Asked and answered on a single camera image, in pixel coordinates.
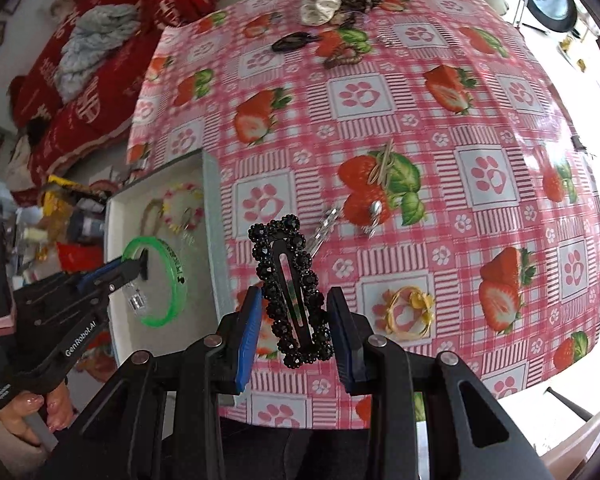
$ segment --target metal screw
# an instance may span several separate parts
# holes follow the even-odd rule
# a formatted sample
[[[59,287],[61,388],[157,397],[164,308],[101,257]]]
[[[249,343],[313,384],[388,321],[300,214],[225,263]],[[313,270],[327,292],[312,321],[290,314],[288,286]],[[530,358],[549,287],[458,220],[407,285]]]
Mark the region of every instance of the metal screw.
[[[369,341],[371,346],[375,346],[376,348],[382,348],[383,346],[386,346],[386,338],[383,335],[372,334],[369,336],[367,341]]]
[[[215,348],[222,344],[222,336],[219,336],[218,334],[209,334],[205,337],[204,343],[205,346],[208,346],[209,348]]]
[[[135,365],[143,365],[149,360],[149,357],[151,357],[151,354],[146,350],[138,350],[131,356],[131,362]]]
[[[440,360],[449,366],[456,366],[460,362],[460,358],[453,352],[442,352],[440,354]]]

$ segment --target white flower print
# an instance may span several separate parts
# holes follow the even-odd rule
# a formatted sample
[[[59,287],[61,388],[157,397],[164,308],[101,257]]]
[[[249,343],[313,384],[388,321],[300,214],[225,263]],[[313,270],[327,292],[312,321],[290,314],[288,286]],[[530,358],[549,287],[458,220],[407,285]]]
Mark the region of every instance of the white flower print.
[[[440,346],[436,350],[436,354],[439,354],[440,352],[445,352],[445,351],[450,351],[450,352],[456,351],[456,347],[454,346],[453,341],[443,341],[442,343],[440,343]]]
[[[448,145],[449,143],[449,136],[447,134],[440,134],[438,132],[436,132],[435,134],[433,134],[431,136],[431,140],[433,140],[433,143],[442,148],[443,146]]]
[[[560,311],[558,311],[557,308],[554,308],[551,311],[551,314],[549,314],[549,323],[555,324],[555,322],[558,321],[559,316],[560,316]]]
[[[327,137],[331,137],[335,132],[336,129],[333,126],[323,124],[318,128],[318,137],[321,139],[326,139]]]
[[[539,354],[542,350],[542,339],[538,338],[531,343],[531,353]]]
[[[440,266],[449,263],[449,256],[451,256],[451,251],[445,246],[440,246],[439,249],[433,249],[433,261],[439,264]]]
[[[232,176],[234,176],[234,170],[232,170],[231,168],[223,168],[220,172],[220,182],[226,182]]]
[[[311,158],[311,153],[307,150],[300,150],[299,152],[294,153],[294,162],[296,164],[306,164],[309,162]]]
[[[528,205],[525,207],[525,218],[529,222],[533,222],[538,217],[538,211],[532,205]]]
[[[331,389],[331,383],[327,379],[316,379],[311,384],[311,389],[318,395],[326,395]]]
[[[418,126],[418,120],[416,118],[415,115],[413,114],[406,114],[402,116],[402,124],[404,124],[405,126]]]
[[[456,215],[455,228],[458,229],[458,231],[460,231],[461,233],[464,233],[465,231],[470,231],[472,228],[471,219],[467,215]]]
[[[504,130],[500,134],[500,138],[502,139],[502,142],[504,142],[505,144],[511,144],[515,140],[516,137],[514,137],[514,135],[509,130]]]
[[[353,273],[353,261],[345,260],[344,258],[338,258],[331,269],[333,269],[335,275],[340,279],[348,278]]]

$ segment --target white wall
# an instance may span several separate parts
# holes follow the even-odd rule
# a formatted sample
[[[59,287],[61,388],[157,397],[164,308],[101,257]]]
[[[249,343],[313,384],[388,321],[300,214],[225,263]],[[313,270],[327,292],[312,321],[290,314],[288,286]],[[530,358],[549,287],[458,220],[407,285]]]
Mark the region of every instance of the white wall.
[[[0,126],[16,131],[9,117],[7,88],[17,75],[26,75],[54,33],[56,26],[40,12],[44,0],[22,0],[13,16],[0,15],[7,21],[4,43],[0,46]]]

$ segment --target black pants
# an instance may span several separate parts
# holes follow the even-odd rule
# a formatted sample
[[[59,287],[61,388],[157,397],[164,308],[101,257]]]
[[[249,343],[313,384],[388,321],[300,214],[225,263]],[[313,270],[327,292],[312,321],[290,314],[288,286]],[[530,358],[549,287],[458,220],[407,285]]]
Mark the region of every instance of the black pants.
[[[227,480],[363,480],[368,430],[264,428],[220,419]],[[173,440],[162,443],[164,480]]]

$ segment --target tablecloth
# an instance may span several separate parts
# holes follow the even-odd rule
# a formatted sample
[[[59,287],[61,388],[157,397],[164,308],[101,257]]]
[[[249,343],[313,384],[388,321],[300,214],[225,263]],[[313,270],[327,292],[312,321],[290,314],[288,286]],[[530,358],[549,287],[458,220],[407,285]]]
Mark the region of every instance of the tablecloth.
[[[402,346],[455,351],[496,398],[585,356],[600,333],[600,201],[519,32],[482,0],[384,0],[354,30],[307,29],[300,1],[246,0],[211,26],[168,28],[136,107],[130,159],[145,147],[149,168],[200,147],[218,158],[236,305],[258,281],[253,223],[293,213],[309,235],[327,206],[345,203],[314,270],[320,290],[340,286],[376,332],[386,334],[390,295],[418,286],[435,298],[435,322]],[[331,32],[271,51],[297,30]],[[326,70],[340,41],[362,62]],[[390,139],[388,187],[365,187]],[[367,238],[354,224],[372,200],[390,214]],[[405,301],[395,313],[404,330],[418,319]],[[368,400],[344,392],[333,360],[282,365],[267,319],[250,388],[223,414],[293,428],[368,423]]]

